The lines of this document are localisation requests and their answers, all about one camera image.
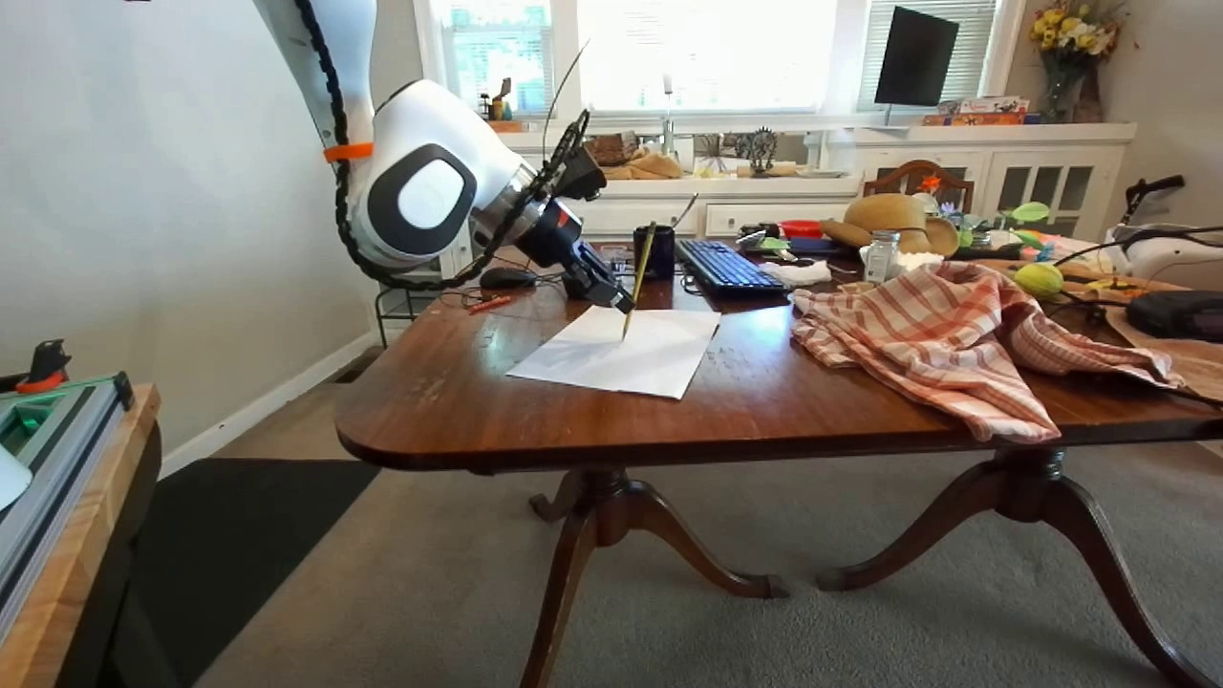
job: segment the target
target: flower vase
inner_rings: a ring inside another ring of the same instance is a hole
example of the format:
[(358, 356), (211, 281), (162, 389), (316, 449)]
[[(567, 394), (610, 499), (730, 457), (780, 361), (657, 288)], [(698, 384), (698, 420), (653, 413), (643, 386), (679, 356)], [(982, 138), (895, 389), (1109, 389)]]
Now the flower vase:
[(1041, 95), (1041, 121), (1070, 121), (1076, 95), (1083, 95), (1083, 82), (1090, 78), (1090, 68), (1095, 68), (1087, 58), (1042, 58), (1042, 95)]

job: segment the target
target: white paper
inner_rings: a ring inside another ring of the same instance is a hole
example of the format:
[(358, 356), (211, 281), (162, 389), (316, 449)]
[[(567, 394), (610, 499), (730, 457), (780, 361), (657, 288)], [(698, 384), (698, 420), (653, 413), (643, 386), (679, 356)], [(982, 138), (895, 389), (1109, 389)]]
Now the white paper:
[(507, 374), (683, 397), (720, 323), (720, 313), (703, 309), (634, 309), (622, 338), (622, 313), (594, 306)]

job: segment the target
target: window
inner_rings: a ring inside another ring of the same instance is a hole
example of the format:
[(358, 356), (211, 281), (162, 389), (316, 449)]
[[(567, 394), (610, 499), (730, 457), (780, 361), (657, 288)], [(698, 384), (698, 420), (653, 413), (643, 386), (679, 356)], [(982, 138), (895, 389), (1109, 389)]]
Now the window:
[(1024, 0), (416, 0), (416, 11), (428, 78), (471, 104), (511, 78), (529, 119), (550, 101), (558, 119), (577, 106), (822, 119), (870, 106), (895, 6), (958, 23), (948, 101), (1002, 93)]

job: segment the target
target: gray carpet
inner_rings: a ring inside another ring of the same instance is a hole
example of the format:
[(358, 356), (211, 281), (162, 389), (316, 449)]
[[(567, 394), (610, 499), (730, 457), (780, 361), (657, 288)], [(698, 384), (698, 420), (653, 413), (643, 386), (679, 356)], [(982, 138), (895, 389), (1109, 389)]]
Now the gray carpet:
[[(555, 683), (1160, 683), (1052, 527), (976, 518), (876, 588), (809, 584), (976, 459), (646, 469), (725, 567), (780, 574), (791, 597), (735, 601), (628, 537), (590, 564)], [(1223, 459), (1109, 449), (1075, 453), (1070, 476), (1167, 639), (1223, 681)], [(555, 476), (200, 462), (154, 502), (139, 592), (192, 683), (516, 683), (558, 537), (529, 513), (540, 490)]]

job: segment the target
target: pink cloth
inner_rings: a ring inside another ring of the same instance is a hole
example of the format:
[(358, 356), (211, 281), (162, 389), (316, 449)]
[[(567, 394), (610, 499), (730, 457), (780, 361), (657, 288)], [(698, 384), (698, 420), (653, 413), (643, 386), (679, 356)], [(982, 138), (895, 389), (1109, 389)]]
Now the pink cloth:
[(1016, 367), (1117, 370), (1178, 386), (1169, 361), (1064, 328), (986, 265), (944, 259), (883, 288), (796, 291), (796, 313), (796, 343), (818, 364), (859, 364), (908, 403), (964, 416), (982, 445), (1064, 436)]

